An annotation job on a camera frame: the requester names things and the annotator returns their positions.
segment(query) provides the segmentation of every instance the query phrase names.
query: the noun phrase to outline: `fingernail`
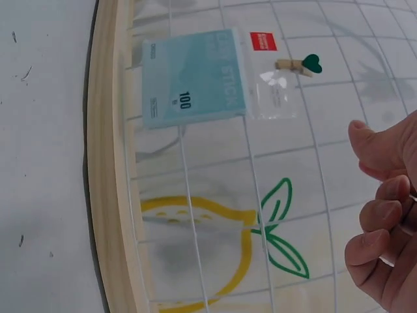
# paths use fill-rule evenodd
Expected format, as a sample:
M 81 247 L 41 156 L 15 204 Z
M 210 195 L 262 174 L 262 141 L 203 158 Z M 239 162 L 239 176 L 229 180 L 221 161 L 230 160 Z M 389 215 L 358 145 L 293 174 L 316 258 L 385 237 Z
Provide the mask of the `fingernail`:
M 377 214 L 386 220 L 396 209 L 396 201 L 386 201 L 377 206 Z
M 397 196 L 399 183 L 400 183 L 399 179 L 394 179 L 393 181 L 390 181 L 388 183 L 388 186 L 386 187 L 386 193 L 388 194 L 387 196 L 390 196 L 390 197 Z
M 366 124 L 362 121 L 352 121 L 352 126 L 356 129 L 362 129 L 366 127 Z
M 363 243 L 365 246 L 371 246 L 376 243 L 379 237 L 382 235 L 381 230 L 375 230 L 371 233 L 365 233 L 363 236 Z

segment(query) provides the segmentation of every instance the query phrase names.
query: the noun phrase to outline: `wooden clip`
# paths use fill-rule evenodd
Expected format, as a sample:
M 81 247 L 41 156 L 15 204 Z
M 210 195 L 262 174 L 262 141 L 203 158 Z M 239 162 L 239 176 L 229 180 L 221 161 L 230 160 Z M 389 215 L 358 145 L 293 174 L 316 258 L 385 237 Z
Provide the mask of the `wooden clip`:
M 302 60 L 280 59 L 275 62 L 277 70 L 290 70 L 297 74 L 313 77 L 313 72 L 302 66 Z

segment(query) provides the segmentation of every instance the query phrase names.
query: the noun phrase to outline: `number 100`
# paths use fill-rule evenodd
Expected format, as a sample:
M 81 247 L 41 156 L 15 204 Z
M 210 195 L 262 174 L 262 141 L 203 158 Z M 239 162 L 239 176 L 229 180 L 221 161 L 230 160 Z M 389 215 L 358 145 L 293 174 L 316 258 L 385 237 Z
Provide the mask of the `number 100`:
M 180 94 L 180 107 L 181 109 L 191 108 L 191 97 L 188 91 L 186 93 Z

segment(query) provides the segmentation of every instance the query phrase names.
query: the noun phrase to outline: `sticky note pad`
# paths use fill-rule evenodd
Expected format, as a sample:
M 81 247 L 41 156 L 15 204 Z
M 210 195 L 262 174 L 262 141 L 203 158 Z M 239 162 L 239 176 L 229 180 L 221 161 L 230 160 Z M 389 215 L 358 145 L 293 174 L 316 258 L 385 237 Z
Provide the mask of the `sticky note pad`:
M 246 113 L 248 88 L 232 29 L 143 43 L 143 126 L 160 128 Z

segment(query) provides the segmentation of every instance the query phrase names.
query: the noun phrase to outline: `yellow outline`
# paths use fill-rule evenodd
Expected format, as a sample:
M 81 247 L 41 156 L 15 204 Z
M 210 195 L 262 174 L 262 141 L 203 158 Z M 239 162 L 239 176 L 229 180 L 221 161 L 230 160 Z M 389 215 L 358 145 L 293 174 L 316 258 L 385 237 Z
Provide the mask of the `yellow outline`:
M 244 226 L 254 225 L 256 219 L 256 211 L 254 210 L 237 211 L 201 197 L 191 197 L 191 203 L 193 207 L 205 209 L 207 211 L 210 211 L 211 213 L 220 215 L 224 218 L 236 221 L 243 221 Z M 149 199 L 141 202 L 142 212 L 150 211 L 158 207 L 165 207 L 171 205 L 188 206 L 187 197 L 163 197 Z M 250 263 L 252 260 L 252 233 L 250 230 L 242 230 L 240 245 L 242 249 L 242 258 L 240 259 L 238 269 L 236 270 L 232 279 L 226 284 L 226 286 L 224 286 L 219 292 L 215 294 L 216 296 L 227 295 L 228 293 L 232 292 L 240 284 L 240 282 L 243 280 L 243 278 L 249 270 Z M 211 299 L 208 301 L 208 304 L 211 305 L 212 303 L 215 303 L 217 301 L 219 301 L 219 299 Z M 204 303 L 198 302 L 186 306 L 180 306 L 178 308 L 161 308 L 159 312 L 191 313 L 197 310 L 201 310 L 202 308 L 204 308 Z

